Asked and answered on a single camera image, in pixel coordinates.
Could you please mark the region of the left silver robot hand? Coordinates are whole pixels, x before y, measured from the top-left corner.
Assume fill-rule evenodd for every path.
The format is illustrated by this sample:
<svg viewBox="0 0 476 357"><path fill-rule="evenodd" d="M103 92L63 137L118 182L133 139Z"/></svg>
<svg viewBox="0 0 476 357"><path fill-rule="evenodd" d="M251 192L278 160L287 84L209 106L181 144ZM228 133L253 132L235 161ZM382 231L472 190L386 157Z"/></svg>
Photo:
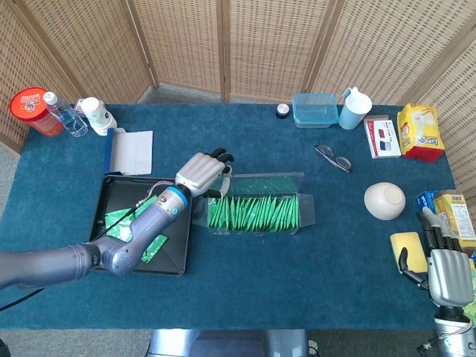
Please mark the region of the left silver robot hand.
<svg viewBox="0 0 476 357"><path fill-rule="evenodd" d="M221 199L231 185L232 154L220 147L211 153L196 153L176 174L175 184L186 187L192 197Z"/></svg>

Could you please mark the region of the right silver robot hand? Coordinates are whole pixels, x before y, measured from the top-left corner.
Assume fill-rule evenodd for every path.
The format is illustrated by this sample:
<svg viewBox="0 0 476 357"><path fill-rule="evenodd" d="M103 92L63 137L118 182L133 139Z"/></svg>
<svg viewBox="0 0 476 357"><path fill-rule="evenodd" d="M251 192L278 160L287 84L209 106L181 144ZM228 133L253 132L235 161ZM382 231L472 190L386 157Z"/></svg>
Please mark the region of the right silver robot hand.
<svg viewBox="0 0 476 357"><path fill-rule="evenodd" d="M441 218L424 207L417 214L425 232L428 278L409 269L408 248L397 250L396 263L401 274L420 289L429 291L438 306L463 308L474 300L469 257L462 251L458 238Z"/></svg>

